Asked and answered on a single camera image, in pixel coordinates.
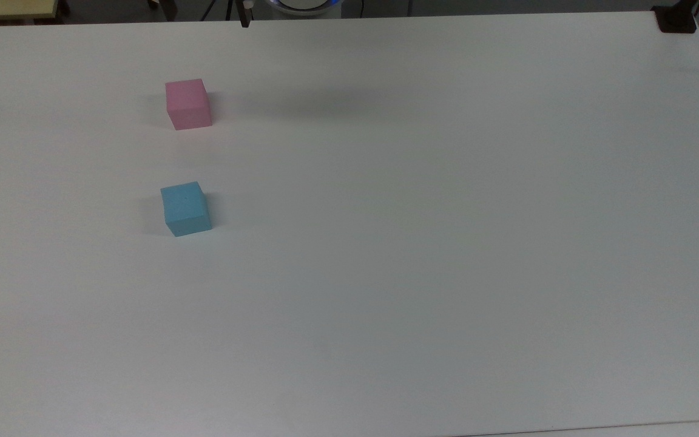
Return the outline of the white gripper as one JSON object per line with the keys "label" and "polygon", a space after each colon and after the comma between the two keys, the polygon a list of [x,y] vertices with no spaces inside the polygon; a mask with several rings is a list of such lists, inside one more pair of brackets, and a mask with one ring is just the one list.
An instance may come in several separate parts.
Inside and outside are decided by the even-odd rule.
{"label": "white gripper", "polygon": [[[242,28],[249,28],[251,24],[251,8],[254,7],[254,0],[235,0],[238,19]],[[166,21],[175,21],[178,8],[174,0],[163,0],[163,14]]]}

